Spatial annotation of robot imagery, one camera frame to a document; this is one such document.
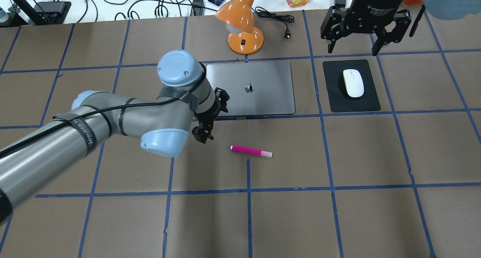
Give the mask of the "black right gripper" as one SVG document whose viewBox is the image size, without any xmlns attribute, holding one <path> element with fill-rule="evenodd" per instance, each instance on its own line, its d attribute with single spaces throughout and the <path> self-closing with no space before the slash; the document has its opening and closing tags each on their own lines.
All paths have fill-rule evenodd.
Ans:
<svg viewBox="0 0 481 258">
<path fill-rule="evenodd" d="M 333 52 L 339 39 L 352 33 L 376 35 L 373 56 L 377 56 L 384 45 L 402 41 L 411 24 L 410 11 L 398 11 L 402 1 L 352 0 L 348 10 L 331 6 L 320 27 L 321 38 L 328 41 L 328 53 Z M 393 22 L 395 27 L 387 32 L 385 28 Z"/>
</svg>

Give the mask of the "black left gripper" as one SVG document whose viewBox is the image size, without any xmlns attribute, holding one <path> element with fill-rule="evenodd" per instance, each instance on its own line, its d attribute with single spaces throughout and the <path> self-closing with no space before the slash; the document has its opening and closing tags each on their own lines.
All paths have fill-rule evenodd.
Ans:
<svg viewBox="0 0 481 258">
<path fill-rule="evenodd" d="M 230 100 L 230 95 L 225 90 L 215 87 L 213 96 L 213 102 L 208 105 L 209 109 L 196 114 L 198 126 L 191 130 L 194 138 L 203 144 L 206 144 L 208 140 L 214 140 L 212 135 L 214 119 L 218 117 L 220 112 L 228 112 L 227 102 Z"/>
</svg>

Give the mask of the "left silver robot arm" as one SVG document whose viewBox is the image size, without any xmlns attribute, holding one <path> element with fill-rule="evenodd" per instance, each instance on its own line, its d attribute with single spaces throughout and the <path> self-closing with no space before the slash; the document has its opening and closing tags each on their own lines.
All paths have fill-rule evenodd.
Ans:
<svg viewBox="0 0 481 258">
<path fill-rule="evenodd" d="M 213 88 L 206 66 L 186 50 L 165 54 L 157 65 L 163 87 L 154 102 L 107 91 L 80 93 L 69 112 L 1 150 L 1 224 L 17 208 L 105 140 L 117 134 L 140 139 L 155 155 L 180 155 L 190 134 L 212 140 L 213 122 L 230 97 Z"/>
</svg>

